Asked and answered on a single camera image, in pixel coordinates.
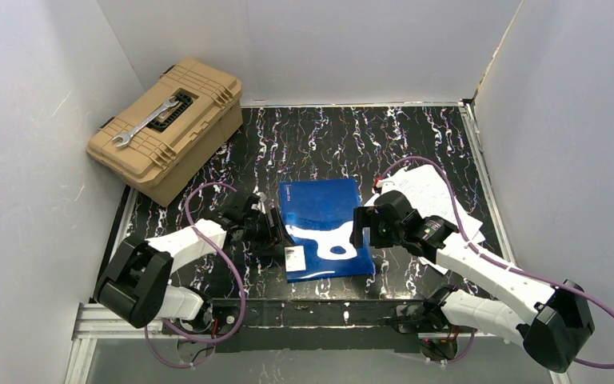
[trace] marble tabletop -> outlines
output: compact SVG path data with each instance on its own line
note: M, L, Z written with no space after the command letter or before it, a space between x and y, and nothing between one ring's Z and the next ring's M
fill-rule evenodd
M484 223L484 246L500 254L457 106L245 108L243 118L244 126L167 208L138 194L126 234L150 238L187 226L185 198L193 186L210 181L264 192L278 205L280 182L353 178L366 201L381 171L399 158L417 154L444 167L462 206ZM220 206L227 196L224 189L203 191L192 201L193 216ZM427 298L445 283L489 297L460 275L442 275L400 247L372 250L375 274L297 283L287 283L282 262L263 263L241 246L228 251L250 299L413 300ZM172 279L175 285L195 287L211 298L237 298L229 268L215 254L183 267Z

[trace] tan toolbox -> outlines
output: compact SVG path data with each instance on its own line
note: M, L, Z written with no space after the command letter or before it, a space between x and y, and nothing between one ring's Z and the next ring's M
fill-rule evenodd
M177 105L117 148L116 134L132 130L175 96ZM169 68L132 106L109 120L86 151L128 185L167 206L241 126L241 81L186 58Z

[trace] wrench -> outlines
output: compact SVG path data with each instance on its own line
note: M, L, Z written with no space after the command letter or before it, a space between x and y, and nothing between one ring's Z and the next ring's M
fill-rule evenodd
M120 134L117 134L116 136L112 138L112 141L113 142L117 140L121 141L116 145L117 148L123 148L123 147L128 146L128 144L130 143L130 140L133 138L133 136L135 136L137 132L140 132L142 128L146 127L147 124L149 124L152 120L154 120L159 114L163 113L169 108L173 108L178 103L179 102L177 101L177 98L175 98L175 96L171 96L167 98L163 102L163 104L161 104L161 106L159 106L154 112L152 112L149 116L147 116L146 119L142 120L140 124L137 124L132 130L129 130L128 132L121 132Z

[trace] black marble table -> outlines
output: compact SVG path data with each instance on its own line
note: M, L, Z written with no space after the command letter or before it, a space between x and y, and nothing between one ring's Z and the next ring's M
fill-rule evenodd
M382 171L399 158L417 154L444 167L462 206L484 223L480 229L486 238L484 246L500 254L457 106L246 108L243 117L244 126L170 206L160 207L138 194L127 234L150 238L187 226L185 198L195 186L211 181L264 192L279 205L280 182L353 178L365 202L373 195L373 181ZM224 189L205 190L202 198L192 201L193 216L199 218L220 206L226 196ZM245 328L240 334L252 334L252 329L256 334L246 340L230 339L237 339L236 345L222 343L229 350L282 348L282 340L288 338L281 336L285 332L289 332L289 338L303 338L304 345L313 344L314 348L329 343L333 348L366 347L366 342L375 337L360 336L353 339L361 340L359 344L350 339L346 345L338 345L328 332L356 333L375 328L377 319L389 316L394 306L421 301L445 283L489 297L460 275L442 275L400 247L371 250L375 274L297 283L287 283L282 262L263 263L240 246L228 251L244 279L249 299ZM216 307L228 311L225 314L237 313L238 289L219 256L211 254L197 260L172 279L174 285L202 290ZM312 332L315 328L328 331L317 335ZM268 332L273 332L272 342L259 343ZM391 330L385 330L380 338L388 344L396 340Z

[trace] white wall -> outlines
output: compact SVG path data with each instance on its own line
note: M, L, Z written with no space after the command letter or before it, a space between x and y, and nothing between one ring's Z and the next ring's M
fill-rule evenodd
M86 141L143 89L95 2L0 2L0 382L64 379L123 184Z
M614 308L614 2L527 1L476 97L496 200L517 261ZM614 362L614 322L580 357ZM578 383L614 371L572 366Z
M99 0L144 87L190 55L245 105L471 98L520 0Z

